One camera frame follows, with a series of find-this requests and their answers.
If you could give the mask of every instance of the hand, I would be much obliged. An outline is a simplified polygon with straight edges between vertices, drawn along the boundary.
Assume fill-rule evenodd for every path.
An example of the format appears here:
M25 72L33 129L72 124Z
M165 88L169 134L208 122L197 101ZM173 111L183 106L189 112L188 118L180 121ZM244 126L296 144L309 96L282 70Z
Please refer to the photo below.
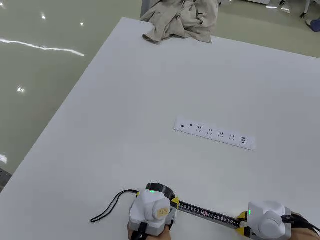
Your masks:
M129 224L127 225L127 228L128 228L128 238L129 240L131 240L133 231L129 228ZM171 240L169 227L165 226L163 232L159 236L148 236L146 240Z

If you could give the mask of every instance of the black cable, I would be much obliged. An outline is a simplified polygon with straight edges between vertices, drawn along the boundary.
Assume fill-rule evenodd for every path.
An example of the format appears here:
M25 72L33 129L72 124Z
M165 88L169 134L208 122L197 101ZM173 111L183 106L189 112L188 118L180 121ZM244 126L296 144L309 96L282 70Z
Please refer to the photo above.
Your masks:
M319 233L320 233L320 229L318 227L316 227L315 225L311 224L310 222L308 222L306 219L304 218L297 218L297 217L294 217L292 215L283 215L282 217L282 221L285 223L285 224L293 224L294 222L298 222L298 223L302 223L302 224L305 224L305 225L308 225L310 226L311 228L317 230Z
M133 194L137 194L139 191L137 190L132 190L132 189L128 189L128 190L124 190L124 191L121 191L119 192L115 197L114 199L111 201L111 203L109 204L108 208L103 212L101 213L100 215L92 218L90 220L90 222L93 224L93 223L96 223L98 221L100 221L101 219L104 219L105 217L107 217L110 213L112 213L112 211L114 210L114 208L116 207L120 197L122 194L124 193L133 193Z

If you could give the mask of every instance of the black strap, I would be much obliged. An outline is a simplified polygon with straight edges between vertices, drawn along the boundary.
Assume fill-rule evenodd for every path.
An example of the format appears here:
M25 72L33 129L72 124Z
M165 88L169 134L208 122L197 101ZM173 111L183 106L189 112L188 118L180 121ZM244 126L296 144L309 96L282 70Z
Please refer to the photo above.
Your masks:
M138 231L134 231L131 236L131 240L146 240L148 234L146 234L146 230L148 227L148 223L141 222Z
M291 224L291 227L293 229L309 229L318 235L317 231L310 225L310 223L305 218L294 213L292 213L291 215L296 219Z

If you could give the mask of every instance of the white table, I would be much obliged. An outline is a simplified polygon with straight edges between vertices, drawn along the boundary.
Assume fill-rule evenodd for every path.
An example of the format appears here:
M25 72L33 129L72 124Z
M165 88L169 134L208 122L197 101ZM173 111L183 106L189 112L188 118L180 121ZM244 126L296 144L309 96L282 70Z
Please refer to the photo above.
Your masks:
M154 45L151 29L123 18L112 32L1 193L1 239L125 240L135 196L89 219L149 182L230 216L279 201L319 226L320 59L218 37ZM174 131L178 115L254 136L257 149ZM241 237L180 212L172 238Z

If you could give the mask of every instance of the chair leg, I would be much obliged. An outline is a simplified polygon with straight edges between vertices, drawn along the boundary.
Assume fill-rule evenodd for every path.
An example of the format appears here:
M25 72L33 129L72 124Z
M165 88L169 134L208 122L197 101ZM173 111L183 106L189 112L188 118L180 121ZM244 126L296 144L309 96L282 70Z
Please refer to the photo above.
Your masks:
M301 15L300 15L300 18L301 18L301 19L304 19L305 16L307 15L307 12L308 12L309 7L310 7L310 2L311 2L311 0L306 0L304 12L301 13Z
M283 5L285 5L285 3L286 3L286 0L281 0L281 2L279 3L279 5L280 5L280 6L283 6Z

